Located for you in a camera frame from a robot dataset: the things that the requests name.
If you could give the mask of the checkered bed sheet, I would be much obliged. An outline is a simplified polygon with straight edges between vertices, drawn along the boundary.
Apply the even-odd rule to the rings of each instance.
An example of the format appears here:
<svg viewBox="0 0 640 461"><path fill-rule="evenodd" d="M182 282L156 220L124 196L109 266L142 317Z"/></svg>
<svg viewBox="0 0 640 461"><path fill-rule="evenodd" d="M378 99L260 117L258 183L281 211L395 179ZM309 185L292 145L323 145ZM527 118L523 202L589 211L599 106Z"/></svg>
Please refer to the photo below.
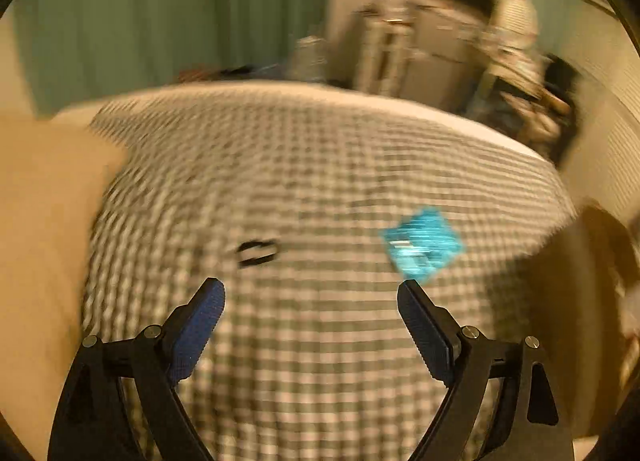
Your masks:
<svg viewBox="0 0 640 461"><path fill-rule="evenodd" d="M518 263L574 213L546 160L400 100L218 84L114 99L90 125L128 160L94 225L85 330L129 339L220 279L224 314L179 395L221 460L407 459L445 390L381 231L442 212L464 251L424 289L516 341Z"/></svg>

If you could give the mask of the white vanity desk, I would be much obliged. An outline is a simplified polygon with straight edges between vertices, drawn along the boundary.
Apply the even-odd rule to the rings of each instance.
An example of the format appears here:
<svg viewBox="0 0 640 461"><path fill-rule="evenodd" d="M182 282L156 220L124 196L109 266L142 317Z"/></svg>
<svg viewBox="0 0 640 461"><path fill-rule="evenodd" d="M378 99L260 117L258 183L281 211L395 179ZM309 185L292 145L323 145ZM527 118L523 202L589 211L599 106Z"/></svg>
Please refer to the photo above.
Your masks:
<svg viewBox="0 0 640 461"><path fill-rule="evenodd" d="M523 144L554 144L560 128L551 117L544 92L547 64L544 56L541 68L532 72L513 66L487 69L465 114Z"/></svg>

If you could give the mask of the grey mini fridge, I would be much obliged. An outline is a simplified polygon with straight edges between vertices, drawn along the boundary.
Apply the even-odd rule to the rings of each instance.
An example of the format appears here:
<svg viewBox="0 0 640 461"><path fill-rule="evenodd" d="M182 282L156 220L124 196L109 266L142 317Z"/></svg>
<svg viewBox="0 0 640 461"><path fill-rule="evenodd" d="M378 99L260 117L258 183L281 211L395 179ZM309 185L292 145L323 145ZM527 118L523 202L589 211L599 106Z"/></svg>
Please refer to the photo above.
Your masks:
<svg viewBox="0 0 640 461"><path fill-rule="evenodd" d="M482 74L477 40L484 22L458 10L419 6L399 97L439 110L459 112Z"/></svg>

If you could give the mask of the yellow pillow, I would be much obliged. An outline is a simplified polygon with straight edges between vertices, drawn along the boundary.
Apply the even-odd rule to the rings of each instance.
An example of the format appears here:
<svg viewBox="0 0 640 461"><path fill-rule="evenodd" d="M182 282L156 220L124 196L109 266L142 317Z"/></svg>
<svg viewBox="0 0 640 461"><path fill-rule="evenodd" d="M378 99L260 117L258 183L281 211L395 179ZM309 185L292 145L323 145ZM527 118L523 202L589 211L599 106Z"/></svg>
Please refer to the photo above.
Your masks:
<svg viewBox="0 0 640 461"><path fill-rule="evenodd" d="M1 414L36 460L80 343L92 225L125 161L87 129L1 119Z"/></svg>

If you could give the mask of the large clear water jug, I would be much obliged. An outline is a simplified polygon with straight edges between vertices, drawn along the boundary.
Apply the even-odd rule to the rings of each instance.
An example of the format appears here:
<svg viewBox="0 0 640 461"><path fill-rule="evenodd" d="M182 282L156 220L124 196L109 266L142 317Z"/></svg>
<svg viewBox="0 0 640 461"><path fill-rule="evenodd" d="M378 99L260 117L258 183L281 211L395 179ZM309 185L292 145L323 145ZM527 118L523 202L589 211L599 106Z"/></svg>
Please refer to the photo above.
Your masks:
<svg viewBox="0 0 640 461"><path fill-rule="evenodd" d="M286 77L296 82L324 83L327 64L326 40L318 36L305 36L295 43Z"/></svg>

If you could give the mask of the green curtain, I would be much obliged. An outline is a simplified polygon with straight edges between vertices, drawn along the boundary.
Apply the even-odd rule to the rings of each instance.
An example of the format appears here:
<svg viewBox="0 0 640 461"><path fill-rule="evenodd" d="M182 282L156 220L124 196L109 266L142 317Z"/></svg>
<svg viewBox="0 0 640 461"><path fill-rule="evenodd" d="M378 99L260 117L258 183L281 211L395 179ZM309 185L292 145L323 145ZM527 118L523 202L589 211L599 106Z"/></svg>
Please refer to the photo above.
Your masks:
<svg viewBox="0 0 640 461"><path fill-rule="evenodd" d="M326 0L15 0L38 114L154 88L186 70L265 67L316 32Z"/></svg>

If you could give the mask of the oval vanity mirror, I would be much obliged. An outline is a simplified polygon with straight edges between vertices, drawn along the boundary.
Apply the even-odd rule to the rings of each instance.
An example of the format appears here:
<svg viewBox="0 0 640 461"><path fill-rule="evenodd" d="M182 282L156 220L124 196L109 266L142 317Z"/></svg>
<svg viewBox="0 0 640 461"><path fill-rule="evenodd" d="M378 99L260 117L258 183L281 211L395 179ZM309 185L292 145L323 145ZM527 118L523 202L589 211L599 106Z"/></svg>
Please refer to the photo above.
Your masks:
<svg viewBox="0 0 640 461"><path fill-rule="evenodd" d="M538 38L538 16L531 0L500 0L492 18L500 44L527 51Z"/></svg>

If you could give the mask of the black chair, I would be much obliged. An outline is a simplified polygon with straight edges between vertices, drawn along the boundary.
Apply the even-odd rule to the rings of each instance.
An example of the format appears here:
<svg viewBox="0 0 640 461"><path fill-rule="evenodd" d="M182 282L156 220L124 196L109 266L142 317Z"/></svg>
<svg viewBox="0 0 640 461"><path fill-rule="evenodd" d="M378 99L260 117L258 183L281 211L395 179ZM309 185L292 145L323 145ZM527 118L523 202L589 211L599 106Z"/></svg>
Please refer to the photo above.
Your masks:
<svg viewBox="0 0 640 461"><path fill-rule="evenodd" d="M548 64L544 70L544 92L548 95L551 117L560 128L560 135L551 147L549 158L559 169L580 131L575 102L580 73L555 54L549 53L546 57Z"/></svg>

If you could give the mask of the brown cardboard box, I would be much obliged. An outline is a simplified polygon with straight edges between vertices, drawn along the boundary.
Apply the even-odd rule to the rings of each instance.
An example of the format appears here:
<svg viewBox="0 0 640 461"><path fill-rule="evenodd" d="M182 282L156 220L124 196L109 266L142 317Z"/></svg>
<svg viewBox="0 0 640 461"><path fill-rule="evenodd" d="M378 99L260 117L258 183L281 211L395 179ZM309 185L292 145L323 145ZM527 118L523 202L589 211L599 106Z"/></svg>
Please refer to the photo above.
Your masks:
<svg viewBox="0 0 640 461"><path fill-rule="evenodd" d="M572 436L599 435L623 393L620 299L639 287L634 241L612 214L586 204L523 259L522 272L530 333L549 357Z"/></svg>

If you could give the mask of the cyan foil packet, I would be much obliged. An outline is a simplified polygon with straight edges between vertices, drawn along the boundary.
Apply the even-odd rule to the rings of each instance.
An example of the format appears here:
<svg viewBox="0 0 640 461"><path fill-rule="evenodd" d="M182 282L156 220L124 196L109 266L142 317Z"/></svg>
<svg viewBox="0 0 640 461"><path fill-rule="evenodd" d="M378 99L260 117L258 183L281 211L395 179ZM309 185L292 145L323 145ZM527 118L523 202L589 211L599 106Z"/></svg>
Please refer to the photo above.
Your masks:
<svg viewBox="0 0 640 461"><path fill-rule="evenodd" d="M381 231L385 250L404 280L427 281L464 251L444 214L425 208Z"/></svg>

